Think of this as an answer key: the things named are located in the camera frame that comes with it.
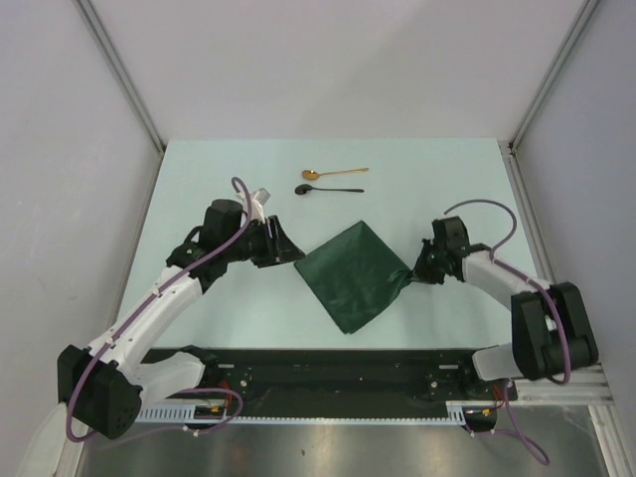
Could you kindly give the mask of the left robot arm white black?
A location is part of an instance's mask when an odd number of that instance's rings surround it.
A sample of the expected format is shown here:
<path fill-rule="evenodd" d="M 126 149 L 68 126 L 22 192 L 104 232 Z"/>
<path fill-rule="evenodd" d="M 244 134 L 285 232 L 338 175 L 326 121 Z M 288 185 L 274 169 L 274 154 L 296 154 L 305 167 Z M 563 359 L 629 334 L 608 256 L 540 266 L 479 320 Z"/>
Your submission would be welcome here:
<path fill-rule="evenodd" d="M 234 262 L 258 268 L 303 257 L 277 216 L 267 216 L 269 194 L 258 189 L 235 200 L 218 199 L 204 221 L 173 249 L 148 292 L 124 317 L 83 348 L 58 357 L 58 396 L 75 421 L 109 439 L 122 436 L 153 404 L 192 391 L 205 398 L 220 384 L 217 359 L 189 345 L 154 364 L 144 358 L 169 325 L 201 298 Z"/>

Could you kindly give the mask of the dark green cloth napkin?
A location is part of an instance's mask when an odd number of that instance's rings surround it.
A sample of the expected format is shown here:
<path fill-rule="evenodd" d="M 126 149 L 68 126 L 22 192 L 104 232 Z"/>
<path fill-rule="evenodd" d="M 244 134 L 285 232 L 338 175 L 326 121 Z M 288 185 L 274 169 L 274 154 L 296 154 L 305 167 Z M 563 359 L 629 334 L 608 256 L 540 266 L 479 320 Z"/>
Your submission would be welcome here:
<path fill-rule="evenodd" d="M 377 318 L 411 283 L 407 265 L 363 221 L 294 267 L 344 334 L 354 334 Z"/>

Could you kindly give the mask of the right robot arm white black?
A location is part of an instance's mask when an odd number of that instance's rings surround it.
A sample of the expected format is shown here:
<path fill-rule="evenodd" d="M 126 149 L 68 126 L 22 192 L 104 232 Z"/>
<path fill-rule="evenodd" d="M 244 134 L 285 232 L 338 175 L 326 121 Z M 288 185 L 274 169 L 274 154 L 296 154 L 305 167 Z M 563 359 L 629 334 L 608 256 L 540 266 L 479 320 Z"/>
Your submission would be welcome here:
<path fill-rule="evenodd" d="M 511 314 L 511 340 L 475 351 L 458 374 L 469 398 L 482 398 L 503 379 L 537 381 L 598 363 L 599 352 L 579 288 L 528 276 L 497 258 L 491 247 L 472 243 L 458 217 L 432 222 L 411 272 L 416 282 L 443 284 L 447 277 L 476 287 Z"/>

